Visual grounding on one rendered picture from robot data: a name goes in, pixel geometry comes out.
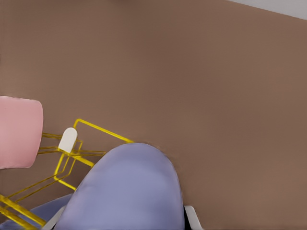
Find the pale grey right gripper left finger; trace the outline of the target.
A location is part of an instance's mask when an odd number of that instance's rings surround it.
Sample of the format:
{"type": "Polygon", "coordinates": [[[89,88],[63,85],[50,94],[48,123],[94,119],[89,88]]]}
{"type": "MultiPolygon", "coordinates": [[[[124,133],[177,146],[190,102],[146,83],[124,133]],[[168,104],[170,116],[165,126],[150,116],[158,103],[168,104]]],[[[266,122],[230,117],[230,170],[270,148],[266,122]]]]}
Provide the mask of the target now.
{"type": "Polygon", "coordinates": [[[52,230],[62,215],[65,206],[59,209],[59,211],[41,228],[41,230],[52,230]]]}

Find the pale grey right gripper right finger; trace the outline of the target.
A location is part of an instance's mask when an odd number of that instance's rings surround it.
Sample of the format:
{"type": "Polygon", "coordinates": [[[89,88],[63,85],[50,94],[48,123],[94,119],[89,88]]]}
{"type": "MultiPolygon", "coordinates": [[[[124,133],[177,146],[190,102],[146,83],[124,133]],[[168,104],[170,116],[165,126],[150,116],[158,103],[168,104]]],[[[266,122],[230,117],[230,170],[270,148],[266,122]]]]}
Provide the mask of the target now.
{"type": "Polygon", "coordinates": [[[203,230],[193,206],[184,206],[186,230],[203,230]]]}

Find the lavender plate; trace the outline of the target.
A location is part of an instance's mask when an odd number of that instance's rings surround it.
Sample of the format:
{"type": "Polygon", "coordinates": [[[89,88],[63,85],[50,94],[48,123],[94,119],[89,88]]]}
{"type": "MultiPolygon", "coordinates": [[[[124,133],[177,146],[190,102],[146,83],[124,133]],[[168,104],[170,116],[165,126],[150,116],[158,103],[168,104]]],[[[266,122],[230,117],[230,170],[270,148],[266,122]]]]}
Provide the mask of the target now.
{"type": "Polygon", "coordinates": [[[82,180],[54,230],[184,230],[176,170],[143,143],[110,150],[82,180]]]}

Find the small white rounded peg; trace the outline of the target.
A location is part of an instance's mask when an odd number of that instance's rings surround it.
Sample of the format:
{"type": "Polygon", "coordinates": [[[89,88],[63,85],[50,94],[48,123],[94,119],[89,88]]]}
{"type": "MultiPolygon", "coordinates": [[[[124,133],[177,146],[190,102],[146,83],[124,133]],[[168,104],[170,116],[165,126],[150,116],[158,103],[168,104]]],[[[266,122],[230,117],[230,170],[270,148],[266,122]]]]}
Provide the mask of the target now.
{"type": "Polygon", "coordinates": [[[69,127],[67,128],[62,135],[62,138],[60,140],[58,149],[67,153],[71,153],[73,148],[74,148],[74,144],[77,140],[77,130],[73,127],[69,127]]]}

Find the pink plate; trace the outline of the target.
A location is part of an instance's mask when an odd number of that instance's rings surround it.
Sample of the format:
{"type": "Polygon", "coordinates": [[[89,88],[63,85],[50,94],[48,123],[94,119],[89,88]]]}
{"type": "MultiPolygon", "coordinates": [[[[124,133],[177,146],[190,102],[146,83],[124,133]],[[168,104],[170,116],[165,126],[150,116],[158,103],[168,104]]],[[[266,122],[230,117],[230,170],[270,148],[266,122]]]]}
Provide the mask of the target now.
{"type": "Polygon", "coordinates": [[[43,107],[39,101],[0,96],[0,169],[31,167],[42,130],[43,107]]]}

